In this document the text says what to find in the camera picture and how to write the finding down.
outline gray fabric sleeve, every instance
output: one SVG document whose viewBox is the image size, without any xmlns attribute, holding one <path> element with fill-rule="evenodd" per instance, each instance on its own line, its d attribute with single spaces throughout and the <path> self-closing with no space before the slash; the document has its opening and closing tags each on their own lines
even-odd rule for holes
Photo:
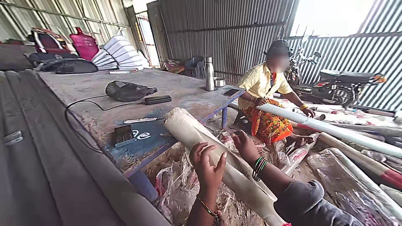
<svg viewBox="0 0 402 226">
<path fill-rule="evenodd" d="M 274 208 L 292 226 L 363 226 L 323 197 L 324 188 L 318 181 L 294 181 L 278 196 Z"/>
</svg>

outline gold bangle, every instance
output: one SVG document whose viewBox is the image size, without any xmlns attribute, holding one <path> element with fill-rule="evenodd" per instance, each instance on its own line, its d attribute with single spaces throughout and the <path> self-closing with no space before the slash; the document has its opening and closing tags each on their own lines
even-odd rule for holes
<svg viewBox="0 0 402 226">
<path fill-rule="evenodd" d="M 301 111 L 304 110 L 304 109 L 306 109 L 306 108 L 308 108 L 307 104 L 303 104 L 302 106 L 300 106 L 300 110 L 301 110 Z"/>
<path fill-rule="evenodd" d="M 218 217 L 218 214 L 214 211 L 212 211 L 206 204 L 204 201 L 202 201 L 202 199 L 198 196 L 197 194 L 197 199 L 202 203 L 202 205 L 204 206 L 205 210 L 211 214 L 214 218 Z"/>
</svg>

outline metal sheet wall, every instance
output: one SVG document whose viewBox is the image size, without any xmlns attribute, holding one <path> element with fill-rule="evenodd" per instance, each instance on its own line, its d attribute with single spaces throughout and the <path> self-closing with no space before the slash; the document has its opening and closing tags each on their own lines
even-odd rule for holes
<svg viewBox="0 0 402 226">
<path fill-rule="evenodd" d="M 31 27 L 68 36 L 81 27 L 105 44 L 118 30 L 134 39 L 121 0 L 5 0 L 0 2 L 0 40 L 25 40 Z"/>
<path fill-rule="evenodd" d="M 349 37 L 310 37 L 306 53 L 319 51 L 319 63 L 301 67 L 302 82 L 319 79 L 321 69 L 380 72 L 386 83 L 366 87 L 359 105 L 384 110 L 402 110 L 402 1 L 377 0 L 362 24 L 360 34 Z M 301 37 L 288 38 L 292 47 Z"/>
<path fill-rule="evenodd" d="M 154 11 L 149 16 L 154 33 L 163 24 L 166 28 L 165 40 L 154 34 L 157 46 L 166 42 L 158 46 L 163 57 L 211 56 L 215 75 L 236 83 L 264 60 L 263 52 L 276 39 L 292 4 L 293 0 L 159 0 L 160 24 L 153 23 Z"/>
<path fill-rule="evenodd" d="M 151 24 L 152 34 L 154 36 L 159 61 L 165 62 L 167 59 L 169 59 L 170 55 L 168 54 L 166 32 L 159 11 L 159 4 L 157 1 L 150 2 L 147 4 L 147 8 L 148 8 L 148 18 Z"/>
</svg>

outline woman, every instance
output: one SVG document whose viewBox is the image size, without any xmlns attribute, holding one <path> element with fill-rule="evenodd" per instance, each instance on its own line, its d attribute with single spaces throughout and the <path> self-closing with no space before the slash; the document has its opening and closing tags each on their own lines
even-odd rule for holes
<svg viewBox="0 0 402 226">
<path fill-rule="evenodd" d="M 242 130 L 232 134 L 240 156 L 254 169 L 260 158 L 253 140 Z M 186 226 L 226 226 L 222 213 L 216 208 L 216 196 L 225 170 L 227 153 L 223 153 L 216 167 L 209 164 L 209 154 L 216 147 L 208 143 L 196 144 L 190 160 L 200 182 Z M 355 217 L 338 209 L 324 197 L 324 188 L 316 181 L 297 181 L 274 165 L 262 166 L 258 175 L 275 194 L 275 211 L 293 226 L 363 226 Z"/>
<path fill-rule="evenodd" d="M 292 90 L 283 74 L 289 66 L 291 56 L 287 41 L 282 39 L 274 41 L 266 56 L 267 60 L 248 70 L 237 85 L 246 89 L 246 92 L 240 96 L 239 107 L 252 122 L 251 134 L 257 135 L 267 145 L 272 145 L 284 138 L 290 138 L 291 142 L 296 141 L 296 145 L 302 145 L 304 142 L 311 143 L 311 137 L 294 134 L 293 127 L 287 119 L 256 108 L 266 103 L 283 107 L 273 100 L 273 93 L 278 91 L 300 107 L 304 114 L 309 117 L 315 116 L 314 111 L 303 104 Z"/>
</svg>

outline motorcycle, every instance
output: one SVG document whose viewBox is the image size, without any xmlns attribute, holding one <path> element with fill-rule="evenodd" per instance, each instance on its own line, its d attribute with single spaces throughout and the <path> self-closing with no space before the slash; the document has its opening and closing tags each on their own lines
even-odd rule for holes
<svg viewBox="0 0 402 226">
<path fill-rule="evenodd" d="M 302 39 L 302 45 L 308 38 Z M 300 84 L 299 66 L 310 62 L 316 64 L 321 57 L 319 52 L 304 56 L 303 47 L 298 46 L 285 70 L 285 77 L 293 91 L 301 100 L 317 104 L 342 105 L 347 107 L 359 100 L 359 94 L 365 86 L 374 86 L 386 82 L 380 73 L 344 72 L 322 69 L 320 79 L 312 84 Z"/>
<path fill-rule="evenodd" d="M 359 94 L 365 86 L 375 86 L 386 80 L 380 73 L 322 69 L 318 82 L 312 85 L 296 85 L 293 90 L 304 101 L 347 107 L 359 100 Z"/>
</svg>

